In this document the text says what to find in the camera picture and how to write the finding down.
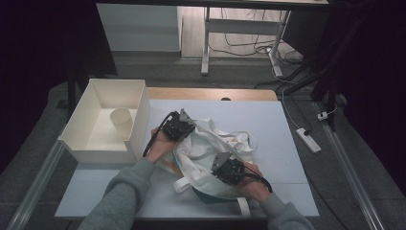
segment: gray carpet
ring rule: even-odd
[[[199,63],[199,60],[179,60],[178,58],[120,57],[116,58],[119,72],[117,78],[145,79],[147,86],[211,88],[253,88],[258,82],[272,80],[269,61],[213,59],[207,78],[200,76]],[[284,66],[282,69],[285,74],[289,74],[294,68],[295,66]],[[267,85],[262,88],[275,89],[277,86],[277,84]],[[348,229],[369,229],[322,125],[316,118],[316,111],[308,99],[309,92],[303,89],[295,93],[293,98],[296,103],[290,97],[284,98],[292,120],[300,127],[312,128],[311,136],[322,148],[318,154],[311,153],[294,133],[297,128],[288,119],[320,212],[319,217],[309,218],[309,220],[316,229],[345,229],[338,219]],[[66,101],[66,83],[50,91],[49,102],[42,117],[8,168],[0,175],[0,229],[8,226],[66,123]],[[336,111],[336,132],[349,153],[383,223],[387,229],[406,229],[405,196],[396,187],[371,149],[348,123],[342,110],[342,107],[338,107]],[[54,218],[57,205],[76,165],[76,160],[65,151],[26,229],[76,229],[78,227],[79,220]],[[143,224],[139,229],[148,229],[148,225]]]

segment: gray sleeve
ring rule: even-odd
[[[260,207],[268,218],[268,230],[314,229],[292,203],[284,204],[276,194],[269,196]]]
[[[155,169],[156,166],[143,157],[132,168],[121,170],[110,181],[104,198],[84,219],[79,229],[131,229]]]

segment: white bag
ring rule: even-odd
[[[166,158],[160,166],[183,178],[173,184],[181,193],[192,187],[205,203],[238,202],[242,216],[250,217],[247,200],[236,188],[225,184],[214,175],[211,167],[215,155],[231,152],[232,158],[252,162],[252,151],[257,142],[246,131],[224,132],[215,127],[211,119],[196,120],[195,129],[173,151],[173,158]]]

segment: cup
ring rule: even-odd
[[[110,114],[111,123],[116,128],[120,137],[124,140],[129,138],[132,129],[131,113],[127,108],[116,108]]]

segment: hand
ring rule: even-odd
[[[151,131],[151,135],[153,135],[157,131],[157,129],[158,129],[157,127],[153,129]],[[147,159],[152,163],[156,163],[164,155],[171,152],[176,147],[176,145],[177,145],[176,142],[170,141],[165,135],[165,133],[162,130],[160,130],[149,150]]]
[[[257,165],[249,164],[244,162],[245,167],[249,168],[253,172],[257,173],[258,175],[262,176],[262,173],[259,171]],[[245,173],[253,173],[248,169],[245,169]],[[256,200],[259,203],[265,201],[271,193],[268,191],[266,186],[261,182],[258,182],[256,179],[251,177],[244,177],[238,184],[237,188],[246,196],[249,196]]]

